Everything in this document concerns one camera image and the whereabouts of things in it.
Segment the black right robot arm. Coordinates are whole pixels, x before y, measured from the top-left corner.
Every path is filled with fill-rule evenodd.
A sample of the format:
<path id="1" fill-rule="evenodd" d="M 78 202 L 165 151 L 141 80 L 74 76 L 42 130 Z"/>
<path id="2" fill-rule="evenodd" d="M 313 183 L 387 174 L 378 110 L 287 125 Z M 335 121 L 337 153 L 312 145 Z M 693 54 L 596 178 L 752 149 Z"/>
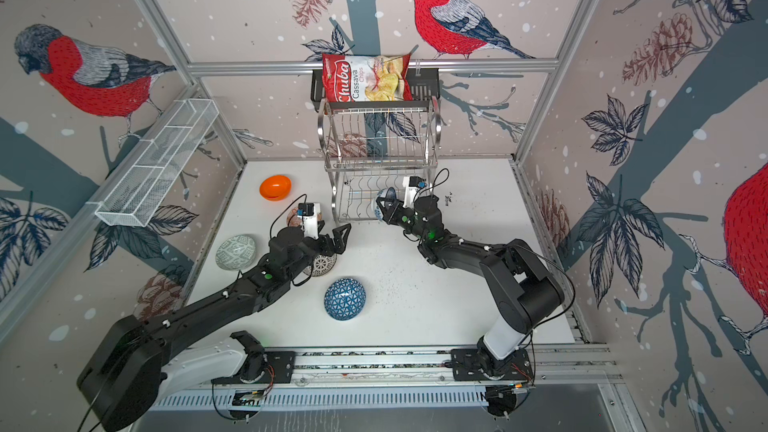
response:
<path id="1" fill-rule="evenodd" d="M 514 239 L 507 244 L 465 240 L 445 228 L 435 196 L 420 196 L 410 207 L 396 198 L 378 197 L 383 221 L 416 238 L 418 250 L 431 265 L 458 269 L 482 277 L 499 318 L 478 341 L 466 369 L 500 379 L 511 371 L 526 374 L 516 363 L 524 359 L 522 344 L 534 329 L 561 306 L 565 293 L 529 245 Z"/>

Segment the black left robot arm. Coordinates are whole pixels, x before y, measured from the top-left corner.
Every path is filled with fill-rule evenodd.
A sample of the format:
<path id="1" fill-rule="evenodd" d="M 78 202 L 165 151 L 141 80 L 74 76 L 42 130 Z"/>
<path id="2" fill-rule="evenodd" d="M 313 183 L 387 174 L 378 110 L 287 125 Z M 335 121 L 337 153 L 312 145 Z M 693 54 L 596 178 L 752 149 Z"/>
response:
<path id="1" fill-rule="evenodd" d="M 77 379 L 88 411 L 105 431 L 131 425 L 159 398 L 164 366 L 199 340 L 277 302 L 317 256 L 344 253 L 351 230 L 346 224 L 313 238 L 286 227 L 256 266 L 223 289 L 148 320 L 126 316 L 115 322 Z"/>

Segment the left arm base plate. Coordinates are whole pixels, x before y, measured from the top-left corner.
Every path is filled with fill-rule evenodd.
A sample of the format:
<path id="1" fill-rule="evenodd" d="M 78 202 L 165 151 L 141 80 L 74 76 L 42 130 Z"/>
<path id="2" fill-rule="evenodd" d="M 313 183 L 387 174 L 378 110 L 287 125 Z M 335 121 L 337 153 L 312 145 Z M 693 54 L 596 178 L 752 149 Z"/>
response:
<path id="1" fill-rule="evenodd" d="M 266 351 L 259 357 L 249 356 L 231 377 L 212 380 L 216 385 L 288 384 L 291 382 L 296 360 L 294 351 Z"/>

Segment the blue floral ceramic bowl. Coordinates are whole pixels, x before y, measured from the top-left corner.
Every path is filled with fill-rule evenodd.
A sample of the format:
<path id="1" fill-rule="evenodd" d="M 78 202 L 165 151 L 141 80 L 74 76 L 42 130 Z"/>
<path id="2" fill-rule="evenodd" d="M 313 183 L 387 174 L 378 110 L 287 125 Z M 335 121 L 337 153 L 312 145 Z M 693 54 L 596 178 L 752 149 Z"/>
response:
<path id="1" fill-rule="evenodd" d="M 397 191 L 394 187 L 382 189 L 372 199 L 371 208 L 378 221 L 387 221 L 397 206 Z"/>

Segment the blue geometric upturned bowl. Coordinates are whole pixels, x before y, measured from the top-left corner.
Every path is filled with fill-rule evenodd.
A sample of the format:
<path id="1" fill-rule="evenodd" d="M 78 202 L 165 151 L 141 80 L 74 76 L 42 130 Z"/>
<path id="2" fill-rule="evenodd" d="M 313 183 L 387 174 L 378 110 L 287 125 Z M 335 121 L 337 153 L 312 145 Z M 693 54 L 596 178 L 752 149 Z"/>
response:
<path id="1" fill-rule="evenodd" d="M 363 284 L 355 278 L 345 277 L 334 281 L 328 287 L 323 304 L 332 319 L 348 321 L 362 312 L 366 299 Z"/>

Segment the stainless steel dish rack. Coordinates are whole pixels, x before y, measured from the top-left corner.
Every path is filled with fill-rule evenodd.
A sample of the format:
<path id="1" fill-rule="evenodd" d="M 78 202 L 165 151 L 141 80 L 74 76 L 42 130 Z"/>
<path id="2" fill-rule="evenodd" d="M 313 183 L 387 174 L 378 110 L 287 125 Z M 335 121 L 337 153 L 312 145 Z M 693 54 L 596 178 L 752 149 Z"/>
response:
<path id="1" fill-rule="evenodd" d="M 439 101 L 331 103 L 321 101 L 317 133 L 338 222 L 377 220 L 372 199 L 394 187 L 404 199 L 403 178 L 433 186 L 442 120 Z"/>

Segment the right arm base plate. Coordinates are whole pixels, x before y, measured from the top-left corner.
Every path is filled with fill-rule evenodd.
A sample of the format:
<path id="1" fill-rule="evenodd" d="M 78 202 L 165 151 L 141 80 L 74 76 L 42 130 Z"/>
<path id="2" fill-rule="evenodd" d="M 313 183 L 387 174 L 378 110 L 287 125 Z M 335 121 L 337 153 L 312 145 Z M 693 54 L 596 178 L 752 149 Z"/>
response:
<path id="1" fill-rule="evenodd" d="M 505 359 L 496 359 L 484 349 L 452 349 L 448 363 L 457 382 L 529 382 L 534 376 L 532 362 L 523 349 L 513 351 Z"/>

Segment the white brown patterned bowl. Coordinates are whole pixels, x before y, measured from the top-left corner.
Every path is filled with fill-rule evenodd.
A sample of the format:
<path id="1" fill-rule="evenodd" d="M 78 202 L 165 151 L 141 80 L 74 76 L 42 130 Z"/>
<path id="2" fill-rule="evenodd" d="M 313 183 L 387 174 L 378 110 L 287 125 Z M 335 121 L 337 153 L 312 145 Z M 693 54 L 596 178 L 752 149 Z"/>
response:
<path id="1" fill-rule="evenodd" d="M 311 277 L 320 277 L 329 273 L 337 262 L 337 256 L 324 256 L 318 255 L 314 258 L 313 264 L 310 267 Z"/>

